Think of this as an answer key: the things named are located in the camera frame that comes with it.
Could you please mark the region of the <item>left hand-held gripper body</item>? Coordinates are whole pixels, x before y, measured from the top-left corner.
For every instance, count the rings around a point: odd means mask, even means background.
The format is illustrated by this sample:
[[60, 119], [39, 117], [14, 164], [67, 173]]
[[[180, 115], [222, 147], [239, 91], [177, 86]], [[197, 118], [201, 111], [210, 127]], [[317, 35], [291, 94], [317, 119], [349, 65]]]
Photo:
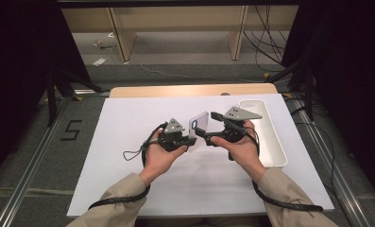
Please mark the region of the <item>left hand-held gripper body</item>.
[[165, 123], [165, 127], [160, 134], [158, 141], [166, 151], [173, 151], [181, 146], [189, 145], [189, 137], [183, 136], [184, 127], [175, 119], [171, 118]]

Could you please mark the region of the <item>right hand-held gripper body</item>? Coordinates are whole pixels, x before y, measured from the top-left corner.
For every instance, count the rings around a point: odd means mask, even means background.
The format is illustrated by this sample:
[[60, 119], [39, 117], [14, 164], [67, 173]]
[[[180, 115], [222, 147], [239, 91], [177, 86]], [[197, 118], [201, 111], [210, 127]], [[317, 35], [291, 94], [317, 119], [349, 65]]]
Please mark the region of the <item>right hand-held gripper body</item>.
[[258, 113], [253, 113], [238, 107], [231, 107], [223, 115], [225, 139], [232, 143], [240, 141], [246, 133], [245, 121], [262, 118], [263, 117]]

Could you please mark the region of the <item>iridescent phone case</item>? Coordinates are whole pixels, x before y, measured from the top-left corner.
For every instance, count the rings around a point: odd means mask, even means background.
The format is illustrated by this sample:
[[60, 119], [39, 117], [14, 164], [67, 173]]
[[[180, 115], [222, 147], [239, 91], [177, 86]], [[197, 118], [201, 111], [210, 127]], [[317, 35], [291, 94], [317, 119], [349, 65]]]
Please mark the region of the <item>iridescent phone case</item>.
[[189, 137], [190, 138], [195, 138], [196, 142], [193, 146], [190, 146], [188, 148], [189, 152], [194, 152], [197, 149], [203, 147], [205, 145], [205, 141], [202, 137], [199, 137], [196, 135], [196, 128], [200, 128], [202, 130], [207, 130], [208, 127], [208, 121], [209, 121], [209, 113], [208, 112], [203, 112], [200, 113], [193, 118], [190, 119], [189, 121]]

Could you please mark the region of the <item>white plastic tray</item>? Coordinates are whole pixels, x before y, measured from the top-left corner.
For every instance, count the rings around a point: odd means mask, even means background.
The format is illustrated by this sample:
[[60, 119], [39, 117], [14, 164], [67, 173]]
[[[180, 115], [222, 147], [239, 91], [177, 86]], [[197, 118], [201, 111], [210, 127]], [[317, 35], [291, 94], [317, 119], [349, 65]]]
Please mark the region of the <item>white plastic tray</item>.
[[241, 109], [258, 114], [259, 119], [252, 119], [255, 130], [259, 135], [259, 159], [265, 167], [284, 167], [287, 157], [275, 131], [265, 103], [260, 99], [247, 99], [239, 103]]

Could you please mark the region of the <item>person's left hand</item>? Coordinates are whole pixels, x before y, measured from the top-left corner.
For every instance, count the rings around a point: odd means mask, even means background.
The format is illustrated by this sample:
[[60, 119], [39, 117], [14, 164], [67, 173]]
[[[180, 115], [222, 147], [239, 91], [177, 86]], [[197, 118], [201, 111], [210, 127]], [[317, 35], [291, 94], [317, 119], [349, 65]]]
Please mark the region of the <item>person's left hand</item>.
[[145, 167], [139, 174], [145, 185], [151, 185], [164, 174], [186, 150], [187, 147], [182, 146], [173, 151], [166, 151], [159, 144], [150, 144], [145, 155]]

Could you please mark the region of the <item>person's right hand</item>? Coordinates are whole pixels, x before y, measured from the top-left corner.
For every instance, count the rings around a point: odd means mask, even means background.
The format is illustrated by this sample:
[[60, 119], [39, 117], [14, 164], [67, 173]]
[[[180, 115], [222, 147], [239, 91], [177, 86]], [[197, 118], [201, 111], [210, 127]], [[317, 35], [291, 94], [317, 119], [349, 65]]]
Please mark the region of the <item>person's right hand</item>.
[[252, 139], [256, 138], [254, 124], [251, 121], [246, 120], [245, 129], [247, 134], [236, 143], [228, 142], [217, 136], [213, 136], [211, 141], [215, 145], [225, 148], [231, 154], [234, 161], [241, 166], [248, 176], [255, 183], [258, 183], [266, 172], [266, 168], [260, 162], [257, 146], [252, 141]]

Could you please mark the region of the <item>white board table cover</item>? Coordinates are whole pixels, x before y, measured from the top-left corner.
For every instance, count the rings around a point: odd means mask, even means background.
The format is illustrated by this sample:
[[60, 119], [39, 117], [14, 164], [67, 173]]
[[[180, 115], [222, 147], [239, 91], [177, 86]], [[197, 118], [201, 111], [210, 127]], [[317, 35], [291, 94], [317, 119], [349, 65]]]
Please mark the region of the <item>white board table cover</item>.
[[[149, 134], [175, 118], [182, 126], [203, 112], [225, 114], [242, 100], [260, 99], [269, 112], [287, 165], [281, 170], [310, 200], [326, 211], [333, 205], [304, 147], [295, 123], [279, 94], [247, 96], [191, 96], [108, 98], [94, 132], [68, 214], [75, 218], [98, 201], [106, 189], [131, 172], [143, 168], [138, 152]], [[155, 180], [141, 218], [213, 217], [264, 213], [263, 201], [251, 179], [222, 148], [187, 151]]]

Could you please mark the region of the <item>black tripod stand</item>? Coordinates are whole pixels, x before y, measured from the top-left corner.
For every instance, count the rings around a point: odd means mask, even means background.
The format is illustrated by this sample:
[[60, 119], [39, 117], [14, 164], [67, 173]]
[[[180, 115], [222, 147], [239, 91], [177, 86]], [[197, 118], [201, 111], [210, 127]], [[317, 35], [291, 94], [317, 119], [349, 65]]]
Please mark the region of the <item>black tripod stand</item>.
[[312, 117], [312, 90], [314, 83], [311, 68], [305, 60], [298, 60], [294, 62], [277, 75], [266, 78], [264, 82], [274, 83], [289, 74], [291, 74], [292, 77], [287, 85], [288, 89], [290, 91], [297, 92], [301, 87], [304, 87], [304, 110], [309, 117]]
[[109, 89], [104, 89], [92, 83], [90, 80], [78, 76], [68, 70], [60, 67], [52, 68], [45, 79], [49, 110], [48, 127], [51, 127], [54, 124], [58, 116], [56, 91], [59, 91], [64, 97], [72, 96], [75, 93], [75, 89], [71, 85], [72, 82], [77, 82], [98, 93], [105, 93], [109, 91]]

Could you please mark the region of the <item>light wooden shelf unit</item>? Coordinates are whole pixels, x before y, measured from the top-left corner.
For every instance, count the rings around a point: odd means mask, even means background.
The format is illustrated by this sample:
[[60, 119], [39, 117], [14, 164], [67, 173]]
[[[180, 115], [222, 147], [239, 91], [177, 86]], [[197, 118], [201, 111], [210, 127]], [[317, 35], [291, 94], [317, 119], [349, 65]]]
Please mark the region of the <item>light wooden shelf unit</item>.
[[111, 32], [121, 61], [128, 61], [139, 32], [225, 31], [230, 55], [240, 55], [243, 34], [269, 24], [271, 31], [289, 31], [298, 7], [142, 7], [64, 9], [63, 16], [73, 33]]

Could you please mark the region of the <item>black metal crossbar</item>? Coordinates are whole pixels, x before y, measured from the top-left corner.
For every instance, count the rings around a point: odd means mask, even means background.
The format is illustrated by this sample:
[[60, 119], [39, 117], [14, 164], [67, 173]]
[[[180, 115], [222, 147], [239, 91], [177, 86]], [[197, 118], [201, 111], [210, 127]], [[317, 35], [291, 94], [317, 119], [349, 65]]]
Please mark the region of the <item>black metal crossbar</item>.
[[301, 5], [306, 0], [57, 0], [64, 9]]

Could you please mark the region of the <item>black curtain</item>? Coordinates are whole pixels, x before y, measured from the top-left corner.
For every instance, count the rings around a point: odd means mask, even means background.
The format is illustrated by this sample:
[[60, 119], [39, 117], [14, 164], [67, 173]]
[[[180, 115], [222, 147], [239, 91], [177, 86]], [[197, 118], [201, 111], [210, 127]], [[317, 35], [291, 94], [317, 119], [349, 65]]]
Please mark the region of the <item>black curtain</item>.
[[291, 65], [325, 17], [329, 32], [316, 42], [316, 89], [375, 189], [375, 0], [302, 0], [282, 65]]
[[0, 166], [57, 68], [90, 79], [58, 0], [0, 0]]

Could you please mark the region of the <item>aluminium floor rail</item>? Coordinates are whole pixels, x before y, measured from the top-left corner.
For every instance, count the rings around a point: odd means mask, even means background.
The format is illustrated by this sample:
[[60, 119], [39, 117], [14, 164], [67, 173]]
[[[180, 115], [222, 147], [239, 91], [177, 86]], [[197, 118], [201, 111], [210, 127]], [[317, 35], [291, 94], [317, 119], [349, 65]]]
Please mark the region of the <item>aluminium floor rail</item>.
[[306, 131], [309, 132], [315, 143], [316, 150], [330, 174], [330, 183], [327, 188], [334, 194], [336, 201], [339, 203], [341, 210], [348, 220], [349, 226], [370, 227], [361, 204], [355, 198], [339, 166], [335, 162], [335, 150], [331, 137], [307, 115], [304, 110], [304, 97], [292, 94], [290, 99], [296, 106], [296, 109], [291, 112], [291, 115], [299, 115], [300, 121], [298, 125], [306, 127]]
[[26, 191], [31, 185], [37, 173], [37, 170], [39, 169], [39, 166], [42, 162], [42, 159], [51, 144], [54, 134], [58, 128], [58, 124], [60, 123], [61, 117], [63, 116], [70, 102], [70, 97], [64, 97], [60, 102], [57, 117], [45, 130], [43, 138], [40, 144], [37, 146], [36, 150], [34, 151], [34, 154], [31, 160], [29, 161], [26, 170], [22, 175], [21, 180], [13, 189], [7, 204], [4, 206], [0, 214], [0, 227], [10, 227], [11, 223], [13, 222], [16, 213], [18, 212], [22, 204], [23, 199], [26, 196]]

